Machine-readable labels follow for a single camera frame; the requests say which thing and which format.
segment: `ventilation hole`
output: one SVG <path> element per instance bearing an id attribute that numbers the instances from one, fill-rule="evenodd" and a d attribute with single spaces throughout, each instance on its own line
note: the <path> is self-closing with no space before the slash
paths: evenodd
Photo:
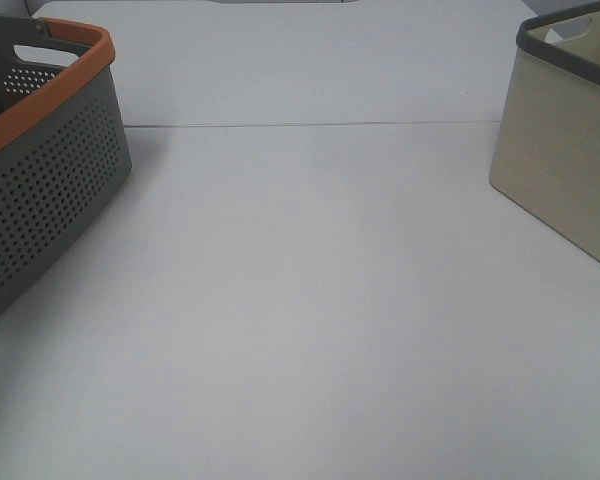
<path id="1" fill-rule="evenodd" d="M 56 75 L 56 69 L 51 67 L 36 66 L 35 69 L 23 70 L 13 67 L 3 85 L 7 93 L 18 93 L 21 95 L 29 95 L 31 92 L 39 89 Z"/>

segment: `perforated basket side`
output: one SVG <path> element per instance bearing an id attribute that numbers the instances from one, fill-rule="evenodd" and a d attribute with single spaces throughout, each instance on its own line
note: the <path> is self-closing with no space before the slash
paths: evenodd
<path id="1" fill-rule="evenodd" d="M 78 238 L 130 168 L 108 68 L 0 151 L 0 311 Z"/>
<path id="2" fill-rule="evenodd" d="M 61 68 L 50 65 L 14 64 L 2 81 L 4 91 L 7 94 L 24 97 L 52 80 L 60 71 Z"/>

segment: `storage box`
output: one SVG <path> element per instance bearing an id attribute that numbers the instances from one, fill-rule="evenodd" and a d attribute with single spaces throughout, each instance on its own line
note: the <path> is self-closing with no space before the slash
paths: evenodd
<path id="1" fill-rule="evenodd" d="M 551 43 L 574 20 L 585 32 Z M 600 2 L 524 22 L 491 184 L 600 261 Z"/>
<path id="2" fill-rule="evenodd" d="M 14 46 L 61 50 L 67 68 Z M 0 312 L 87 228 L 131 163 L 106 30 L 0 16 Z"/>

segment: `basket handle hole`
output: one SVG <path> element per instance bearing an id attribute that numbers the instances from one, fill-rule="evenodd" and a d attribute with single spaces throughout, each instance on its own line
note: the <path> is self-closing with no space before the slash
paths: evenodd
<path id="1" fill-rule="evenodd" d="M 26 63 L 44 63 L 68 67 L 78 59 L 78 56 L 70 52 L 61 52 L 49 48 L 30 47 L 28 45 L 14 45 L 13 50 L 20 60 Z"/>
<path id="2" fill-rule="evenodd" d="M 547 32 L 545 41 L 556 44 L 583 37 L 591 28 L 591 17 L 578 17 L 565 22 L 556 23 Z"/>

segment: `gray plastic basket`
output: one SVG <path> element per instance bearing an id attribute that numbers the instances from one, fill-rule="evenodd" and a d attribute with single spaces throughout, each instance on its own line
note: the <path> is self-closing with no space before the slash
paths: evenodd
<path id="1" fill-rule="evenodd" d="M 556 43 L 551 29 L 589 22 Z M 600 261 L 600 2 L 524 22 L 492 185 Z"/>
<path id="2" fill-rule="evenodd" d="M 27 63 L 14 45 L 79 56 Z M 0 312 L 80 236 L 131 169 L 105 30 L 0 16 Z"/>

